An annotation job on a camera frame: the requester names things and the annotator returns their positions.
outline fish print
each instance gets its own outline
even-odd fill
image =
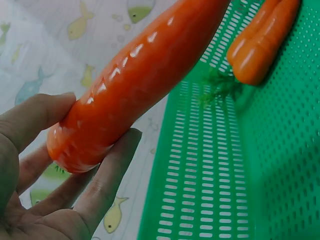
[[[120,208],[120,204],[124,201],[128,200],[128,197],[115,197],[113,206],[109,209],[109,211],[104,216],[104,228],[109,233],[112,234],[115,230],[117,230],[121,218],[122,218],[122,212]]]
[[[127,0],[129,18],[133,24],[140,22],[151,13],[156,0]]]
[[[89,88],[93,83],[93,77],[92,77],[93,70],[95,70],[94,66],[86,64],[86,68],[81,80],[81,85],[84,86],[85,88]]]
[[[38,71],[38,78],[33,81],[26,81],[18,91],[15,97],[15,105],[19,105],[33,95],[38,94],[40,91],[40,87],[44,82],[44,79],[51,78],[52,76],[53,74],[45,75],[42,67],[40,66]]]
[[[11,24],[10,23],[2,23],[0,24],[0,29],[2,31],[2,35],[0,37],[0,56],[4,53],[5,51],[5,44],[7,41],[7,33],[10,29]]]
[[[67,28],[69,40],[81,38],[87,30],[87,21],[93,19],[95,15],[87,10],[83,1],[80,2],[81,17],[69,24]]]
[[[57,170],[52,163],[30,188],[31,205],[34,206],[44,200],[50,193],[59,187],[71,174]]]
[[[15,62],[18,60],[19,56],[20,56],[20,50],[21,50],[21,47],[23,46],[23,44],[18,44],[15,52],[13,53],[12,55],[12,58],[11,58],[11,64],[15,64]]]

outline finger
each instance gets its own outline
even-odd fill
[[[94,168],[86,173],[72,174],[46,199],[29,209],[36,216],[46,216],[60,209],[70,208],[97,172]]]
[[[110,149],[97,174],[79,198],[73,210],[78,212],[88,230],[93,234],[111,207],[121,180],[135,154],[142,133],[129,130]]]
[[[0,141],[10,140],[21,153],[44,129],[62,120],[76,97],[37,94],[0,115]]]
[[[19,167],[18,184],[15,189],[17,194],[19,196],[23,194],[37,181],[50,164],[52,164],[52,160],[48,154],[46,144],[22,159]]]

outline yellow fish print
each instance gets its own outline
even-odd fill
[[[85,88],[90,87],[93,82],[93,78],[92,78],[93,70],[95,70],[94,66],[90,66],[89,64],[86,64],[86,68],[81,80],[81,85],[84,86]]]
[[[12,58],[11,58],[11,64],[12,65],[15,64],[15,62],[18,60],[19,55],[20,55],[20,49],[21,49],[22,46],[23,46],[23,43],[18,44],[15,52],[13,53]]]
[[[156,0],[128,0],[127,8],[131,22],[136,24],[148,16],[155,3]]]
[[[80,2],[80,10],[82,16],[70,23],[67,28],[69,40],[75,40],[82,37],[87,29],[87,21],[95,17],[92,12],[87,10],[83,1]]]
[[[108,232],[108,234],[112,234],[119,227],[119,224],[122,218],[120,204],[128,199],[129,199],[128,197],[120,198],[116,196],[113,206],[109,209],[109,211],[104,216],[104,220],[103,220],[104,228]]]

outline green plastic basket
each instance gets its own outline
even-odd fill
[[[320,2],[302,0],[261,87],[203,106],[200,84],[258,11],[234,1],[211,44],[170,93],[140,240],[320,239]]]

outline blue fish print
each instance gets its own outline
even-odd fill
[[[42,67],[39,68],[38,71],[38,79],[33,80],[33,81],[26,81],[21,89],[18,91],[16,97],[15,97],[15,105],[19,105],[28,98],[36,95],[40,91],[40,87],[42,83],[44,82],[44,79],[52,77],[53,74],[51,75],[45,75]]]

